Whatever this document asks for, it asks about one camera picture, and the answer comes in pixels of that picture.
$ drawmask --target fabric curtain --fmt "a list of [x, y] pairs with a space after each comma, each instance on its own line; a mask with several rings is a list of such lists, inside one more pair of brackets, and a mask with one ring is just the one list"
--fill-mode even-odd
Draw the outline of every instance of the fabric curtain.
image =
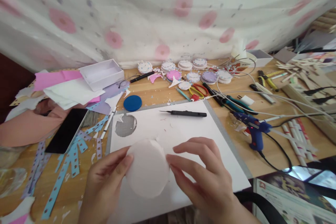
[[0, 0], [0, 51], [31, 71], [114, 58], [133, 68], [181, 56], [283, 47], [336, 0]]

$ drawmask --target smartphone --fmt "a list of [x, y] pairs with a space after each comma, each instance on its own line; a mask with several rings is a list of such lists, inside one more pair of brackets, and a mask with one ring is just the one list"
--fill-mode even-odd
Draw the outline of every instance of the smartphone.
[[73, 108], [52, 138], [45, 152], [55, 154], [67, 153], [87, 113], [87, 109]]

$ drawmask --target blue round lid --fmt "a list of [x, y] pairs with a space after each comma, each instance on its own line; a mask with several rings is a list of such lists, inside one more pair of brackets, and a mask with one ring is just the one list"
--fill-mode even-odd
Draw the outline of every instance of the blue round lid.
[[142, 105], [142, 100], [139, 96], [128, 96], [124, 100], [124, 108], [127, 111], [137, 111]]

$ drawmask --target blue glue gun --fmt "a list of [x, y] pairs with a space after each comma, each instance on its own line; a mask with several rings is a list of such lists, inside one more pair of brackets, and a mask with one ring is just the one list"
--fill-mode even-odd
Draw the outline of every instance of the blue glue gun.
[[262, 151], [264, 148], [262, 133], [268, 133], [271, 131], [272, 125], [267, 122], [259, 122], [257, 118], [243, 113], [232, 112], [231, 113], [237, 118], [237, 120], [242, 121], [250, 131], [252, 137], [252, 143], [250, 148], [255, 151]]

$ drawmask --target hand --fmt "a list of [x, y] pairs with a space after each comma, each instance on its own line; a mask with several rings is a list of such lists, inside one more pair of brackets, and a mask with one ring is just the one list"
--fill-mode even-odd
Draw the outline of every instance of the hand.
[[78, 224], [106, 223], [118, 205], [121, 181], [133, 162], [128, 147], [105, 156], [91, 166], [87, 175]]
[[[199, 155], [206, 168], [187, 158], [167, 155], [176, 183], [191, 202], [215, 223], [259, 223], [232, 191], [232, 178], [225, 169], [219, 149], [212, 139], [191, 138], [173, 148], [175, 153]], [[192, 176], [192, 183], [184, 173]]]

